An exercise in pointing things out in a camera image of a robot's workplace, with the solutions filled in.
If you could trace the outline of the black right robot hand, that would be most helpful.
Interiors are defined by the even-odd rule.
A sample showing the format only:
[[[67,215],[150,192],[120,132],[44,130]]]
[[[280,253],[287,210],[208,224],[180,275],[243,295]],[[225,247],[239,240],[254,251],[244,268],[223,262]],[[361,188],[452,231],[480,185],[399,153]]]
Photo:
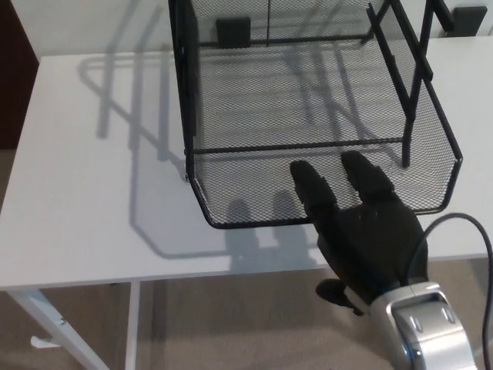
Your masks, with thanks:
[[[334,279],[316,286],[317,295],[361,316],[346,293],[351,289],[365,305],[408,284],[428,281],[428,250],[416,252],[424,231],[414,213],[395,193],[385,172],[357,151],[341,162],[361,204],[339,208],[329,183],[305,160],[290,164],[295,191],[317,232],[317,246]]]

